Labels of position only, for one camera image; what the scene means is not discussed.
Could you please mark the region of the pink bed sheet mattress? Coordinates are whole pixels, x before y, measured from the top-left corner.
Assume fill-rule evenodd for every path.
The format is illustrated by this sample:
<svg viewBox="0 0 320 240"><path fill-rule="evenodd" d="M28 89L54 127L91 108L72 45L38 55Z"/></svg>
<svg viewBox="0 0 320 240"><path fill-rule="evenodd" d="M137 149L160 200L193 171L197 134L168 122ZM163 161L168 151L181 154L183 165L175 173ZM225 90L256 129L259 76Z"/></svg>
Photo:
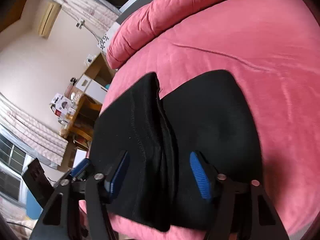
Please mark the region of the pink bed sheet mattress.
<svg viewBox="0 0 320 240"><path fill-rule="evenodd" d="M165 97L218 69L244 91L267 192L294 235L319 212L319 25L303 0L224 0L190 15L118 68L103 107L148 72Z"/></svg>

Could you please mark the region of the pink folded duvet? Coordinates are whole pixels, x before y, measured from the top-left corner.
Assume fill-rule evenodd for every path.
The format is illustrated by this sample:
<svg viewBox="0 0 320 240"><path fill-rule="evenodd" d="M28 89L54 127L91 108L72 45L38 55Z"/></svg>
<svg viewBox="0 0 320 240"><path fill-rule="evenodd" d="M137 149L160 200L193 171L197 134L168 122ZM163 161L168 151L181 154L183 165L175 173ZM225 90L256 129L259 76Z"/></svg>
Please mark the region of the pink folded duvet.
<svg viewBox="0 0 320 240"><path fill-rule="evenodd" d="M181 20L224 0L153 0L133 12L119 27L106 51L112 69Z"/></svg>

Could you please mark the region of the window with white frame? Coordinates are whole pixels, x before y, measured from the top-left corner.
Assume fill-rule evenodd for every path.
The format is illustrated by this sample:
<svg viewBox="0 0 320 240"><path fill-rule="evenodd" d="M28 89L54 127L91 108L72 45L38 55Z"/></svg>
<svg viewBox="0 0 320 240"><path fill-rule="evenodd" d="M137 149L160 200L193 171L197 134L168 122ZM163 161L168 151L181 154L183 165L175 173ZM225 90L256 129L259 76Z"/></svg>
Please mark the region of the window with white frame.
<svg viewBox="0 0 320 240"><path fill-rule="evenodd" d="M22 171L26 153L1 135L1 193L17 202L22 202Z"/></svg>

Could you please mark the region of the white product box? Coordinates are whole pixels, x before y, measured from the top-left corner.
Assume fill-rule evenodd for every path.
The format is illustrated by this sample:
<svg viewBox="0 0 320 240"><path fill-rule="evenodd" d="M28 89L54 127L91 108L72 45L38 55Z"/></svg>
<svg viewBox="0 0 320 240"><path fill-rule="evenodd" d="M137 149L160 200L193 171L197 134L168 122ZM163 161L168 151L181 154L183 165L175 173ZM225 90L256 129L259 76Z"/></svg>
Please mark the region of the white product box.
<svg viewBox="0 0 320 240"><path fill-rule="evenodd" d="M49 106L56 116L66 115L69 107L72 106L72 101L64 95L56 93Z"/></svg>

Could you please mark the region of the white air conditioner unit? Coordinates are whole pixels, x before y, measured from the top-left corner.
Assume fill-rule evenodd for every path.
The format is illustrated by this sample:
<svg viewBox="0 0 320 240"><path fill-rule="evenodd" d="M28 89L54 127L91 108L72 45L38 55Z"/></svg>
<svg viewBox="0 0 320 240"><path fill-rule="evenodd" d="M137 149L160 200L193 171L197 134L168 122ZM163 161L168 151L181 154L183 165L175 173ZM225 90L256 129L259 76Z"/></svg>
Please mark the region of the white air conditioner unit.
<svg viewBox="0 0 320 240"><path fill-rule="evenodd" d="M38 27L38 35L48 38L56 18L61 10L61 5L56 2L48 2Z"/></svg>

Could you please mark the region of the black pants with embroidery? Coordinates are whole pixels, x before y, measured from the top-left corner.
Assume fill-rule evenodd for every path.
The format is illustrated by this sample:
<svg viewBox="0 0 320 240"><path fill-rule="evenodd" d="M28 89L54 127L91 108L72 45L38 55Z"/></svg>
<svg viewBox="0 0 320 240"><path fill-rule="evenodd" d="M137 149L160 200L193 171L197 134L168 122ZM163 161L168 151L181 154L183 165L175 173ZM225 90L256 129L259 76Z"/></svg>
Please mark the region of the black pants with embroidery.
<svg viewBox="0 0 320 240"><path fill-rule="evenodd" d="M233 181L263 177L252 113L225 70L201 74L163 98L158 76L144 75L99 116L89 157L107 172L123 150L129 168L107 209L163 232L172 225L208 228L210 204L196 185L191 152Z"/></svg>

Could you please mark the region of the white cabinet with door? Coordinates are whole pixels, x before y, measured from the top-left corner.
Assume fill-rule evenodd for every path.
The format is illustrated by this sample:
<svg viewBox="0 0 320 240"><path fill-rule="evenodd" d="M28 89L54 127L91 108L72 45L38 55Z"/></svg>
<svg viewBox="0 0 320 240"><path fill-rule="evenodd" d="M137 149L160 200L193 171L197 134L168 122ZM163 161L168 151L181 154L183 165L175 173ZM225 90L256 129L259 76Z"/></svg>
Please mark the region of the white cabinet with door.
<svg viewBox="0 0 320 240"><path fill-rule="evenodd" d="M103 104L105 96L107 94L107 89L97 81L83 74L75 84L75 87L84 92L94 101Z"/></svg>

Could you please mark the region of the pink patterned curtain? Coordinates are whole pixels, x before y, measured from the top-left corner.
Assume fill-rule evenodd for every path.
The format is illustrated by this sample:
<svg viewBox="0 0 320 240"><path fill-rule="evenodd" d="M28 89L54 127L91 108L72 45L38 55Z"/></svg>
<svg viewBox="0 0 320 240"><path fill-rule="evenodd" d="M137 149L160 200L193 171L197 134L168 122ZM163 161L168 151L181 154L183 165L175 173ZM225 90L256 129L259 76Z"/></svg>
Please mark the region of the pink patterned curtain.
<svg viewBox="0 0 320 240"><path fill-rule="evenodd" d="M1 124L38 154L61 165L68 141L1 95Z"/></svg>

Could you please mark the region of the wooden shelf table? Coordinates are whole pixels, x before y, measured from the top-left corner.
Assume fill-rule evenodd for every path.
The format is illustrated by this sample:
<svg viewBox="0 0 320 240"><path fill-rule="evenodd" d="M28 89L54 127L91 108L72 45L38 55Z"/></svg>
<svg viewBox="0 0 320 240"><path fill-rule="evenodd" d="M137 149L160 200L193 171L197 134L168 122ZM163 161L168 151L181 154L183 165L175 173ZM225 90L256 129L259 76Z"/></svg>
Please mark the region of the wooden shelf table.
<svg viewBox="0 0 320 240"><path fill-rule="evenodd" d="M99 116L102 104L77 90L72 92L71 116L67 117L67 124L63 125L59 135L83 149L88 150L93 137L94 124Z"/></svg>

